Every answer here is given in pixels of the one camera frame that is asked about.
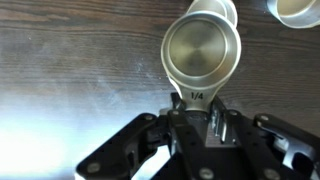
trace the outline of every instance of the bolt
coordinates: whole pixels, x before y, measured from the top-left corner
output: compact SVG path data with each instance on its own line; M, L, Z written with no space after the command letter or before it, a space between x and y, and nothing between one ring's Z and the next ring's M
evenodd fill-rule
M199 174L200 177L205 180L213 179L214 177L213 172L209 168L201 168Z
M146 120L148 120L148 121L150 121L150 120L153 119L153 117L152 117L151 115L146 115L144 118L145 118Z
M87 167L88 173L96 173L100 171L100 164L99 163L90 163Z
M229 113L230 113L232 116L236 116L236 115L238 114L236 111L233 111L233 110L231 110Z
M264 175L269 180L280 180L279 173L273 169L264 169Z
M268 120L269 120L268 116L265 116L265 115L260 116L260 118L261 118L262 120L265 120L265 121L268 121Z
M172 114L179 115L179 111L173 111Z

